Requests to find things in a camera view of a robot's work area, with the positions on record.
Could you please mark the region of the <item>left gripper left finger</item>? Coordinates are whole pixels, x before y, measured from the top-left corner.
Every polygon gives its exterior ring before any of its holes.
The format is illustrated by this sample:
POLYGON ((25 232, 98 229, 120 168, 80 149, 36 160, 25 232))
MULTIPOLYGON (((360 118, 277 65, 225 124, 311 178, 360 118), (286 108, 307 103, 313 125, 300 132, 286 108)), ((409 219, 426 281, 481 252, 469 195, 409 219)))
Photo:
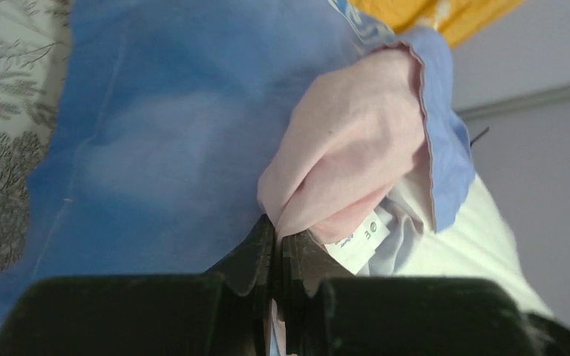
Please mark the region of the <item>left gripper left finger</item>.
POLYGON ((260 217, 201 274, 34 283, 0 328, 0 355, 267 355, 274 235, 260 217))

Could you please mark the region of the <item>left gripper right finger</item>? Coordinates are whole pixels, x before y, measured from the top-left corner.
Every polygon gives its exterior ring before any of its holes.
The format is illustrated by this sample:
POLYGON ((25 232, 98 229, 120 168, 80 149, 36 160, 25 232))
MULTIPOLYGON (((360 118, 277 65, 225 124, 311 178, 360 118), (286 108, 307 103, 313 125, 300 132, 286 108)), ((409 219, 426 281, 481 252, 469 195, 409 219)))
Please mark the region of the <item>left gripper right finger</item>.
POLYGON ((282 242, 280 305, 297 355, 534 355, 513 300, 475 278, 356 277, 307 233, 282 242))

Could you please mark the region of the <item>white pillow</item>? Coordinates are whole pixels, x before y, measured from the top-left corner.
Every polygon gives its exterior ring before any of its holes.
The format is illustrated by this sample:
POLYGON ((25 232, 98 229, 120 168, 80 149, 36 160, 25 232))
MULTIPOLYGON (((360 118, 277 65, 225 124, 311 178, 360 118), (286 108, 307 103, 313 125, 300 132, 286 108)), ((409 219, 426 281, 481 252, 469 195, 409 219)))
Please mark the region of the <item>white pillow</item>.
POLYGON ((427 232, 420 237, 396 273, 492 280, 520 310, 547 318, 554 316, 525 278, 514 233, 480 176, 471 183, 454 224, 442 232, 427 232))

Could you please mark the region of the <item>blue Elsa pillowcase pink inside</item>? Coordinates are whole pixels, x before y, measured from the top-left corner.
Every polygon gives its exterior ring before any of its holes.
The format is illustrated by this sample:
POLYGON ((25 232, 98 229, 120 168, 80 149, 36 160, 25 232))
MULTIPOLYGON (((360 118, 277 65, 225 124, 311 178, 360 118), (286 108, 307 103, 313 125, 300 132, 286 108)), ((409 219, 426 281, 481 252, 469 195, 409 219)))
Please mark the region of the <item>blue Elsa pillowcase pink inside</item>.
POLYGON ((22 177, 31 224, 0 273, 0 327, 42 278, 205 271, 259 217, 259 176, 312 80, 382 45, 424 65, 438 228, 475 179, 451 52, 430 28, 397 36, 349 1, 76 1, 70 23, 48 154, 22 177))

